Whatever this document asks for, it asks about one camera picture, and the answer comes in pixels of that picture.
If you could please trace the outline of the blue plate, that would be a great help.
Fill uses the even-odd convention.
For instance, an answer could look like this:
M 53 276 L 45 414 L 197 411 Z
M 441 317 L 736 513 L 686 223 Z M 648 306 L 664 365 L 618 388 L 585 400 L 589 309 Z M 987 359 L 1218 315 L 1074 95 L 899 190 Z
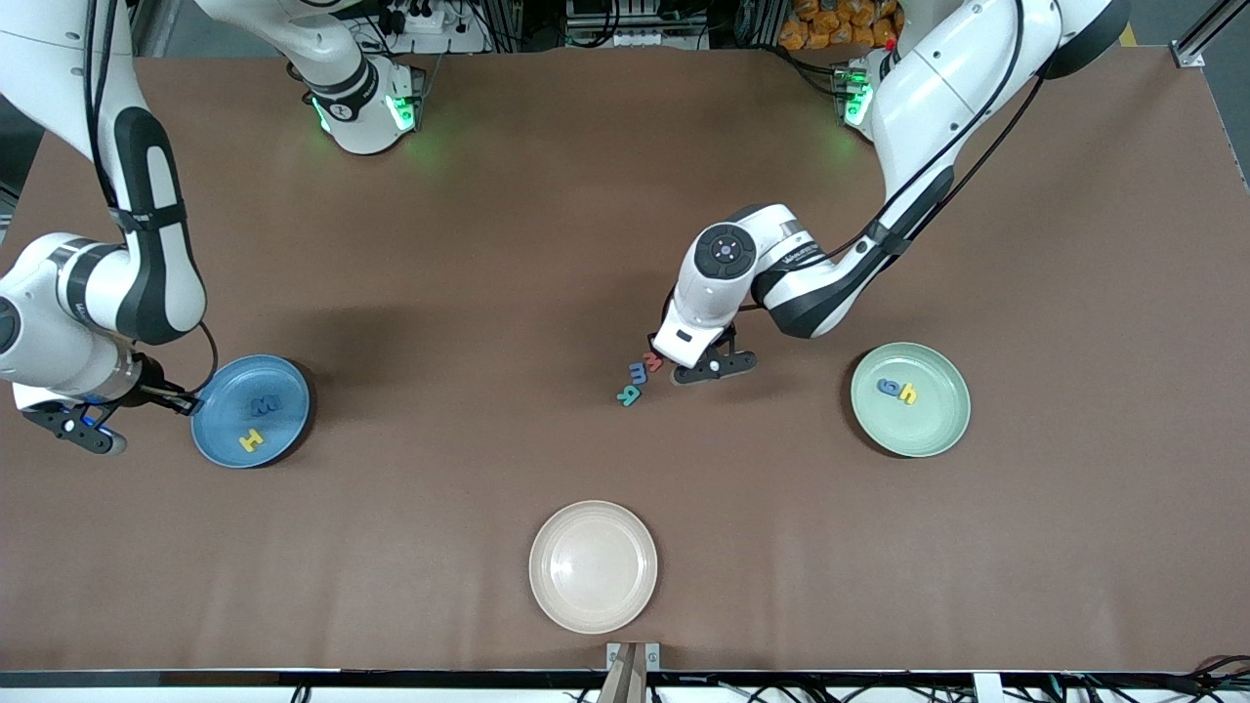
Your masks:
M 264 394 L 280 397 L 282 409 L 252 417 L 249 402 Z M 228 469 L 272 467 L 308 437 L 315 415 L 308 377 L 285 357 L 268 354 L 239 357 L 225 365 L 199 400 L 202 407 L 190 417 L 192 445 L 215 467 Z M 265 438 L 254 453 L 238 444 L 250 428 Z

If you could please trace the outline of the green plate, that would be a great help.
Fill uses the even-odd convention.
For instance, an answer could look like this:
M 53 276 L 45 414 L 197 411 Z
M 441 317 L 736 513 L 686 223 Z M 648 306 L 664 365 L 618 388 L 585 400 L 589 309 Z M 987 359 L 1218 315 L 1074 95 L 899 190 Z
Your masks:
M 881 378 L 916 388 L 914 405 L 878 392 Z M 894 341 L 868 352 L 850 379 L 858 427 L 880 448 L 900 457 L 928 458 L 960 442 L 972 422 L 972 393 L 955 364 L 932 348 Z

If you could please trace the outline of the beige plate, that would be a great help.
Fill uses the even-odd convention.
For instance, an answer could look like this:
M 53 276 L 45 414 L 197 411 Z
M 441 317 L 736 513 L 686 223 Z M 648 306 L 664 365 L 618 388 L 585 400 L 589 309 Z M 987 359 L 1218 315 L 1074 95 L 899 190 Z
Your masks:
M 562 629 L 608 635 L 648 609 L 659 583 L 659 549 L 628 508 L 581 500 L 539 528 L 528 583 L 539 608 Z

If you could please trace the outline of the orange bags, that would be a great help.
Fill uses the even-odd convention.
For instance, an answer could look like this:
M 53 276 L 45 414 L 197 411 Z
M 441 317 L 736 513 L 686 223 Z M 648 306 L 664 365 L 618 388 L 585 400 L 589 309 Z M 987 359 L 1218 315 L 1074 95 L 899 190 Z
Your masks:
M 790 53 L 844 44 L 892 49 L 905 20 L 898 0 L 789 0 L 778 45 Z

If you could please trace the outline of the aluminium frame post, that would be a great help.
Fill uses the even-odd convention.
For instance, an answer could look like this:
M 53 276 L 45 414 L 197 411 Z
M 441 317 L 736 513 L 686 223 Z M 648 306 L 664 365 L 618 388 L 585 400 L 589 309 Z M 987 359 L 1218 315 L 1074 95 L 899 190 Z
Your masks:
M 184 0 L 126 0 L 138 58 L 165 58 Z
M 1188 31 L 1170 43 L 1175 68 L 1202 68 L 1202 53 L 1211 40 L 1250 6 L 1250 0 L 1214 0 Z

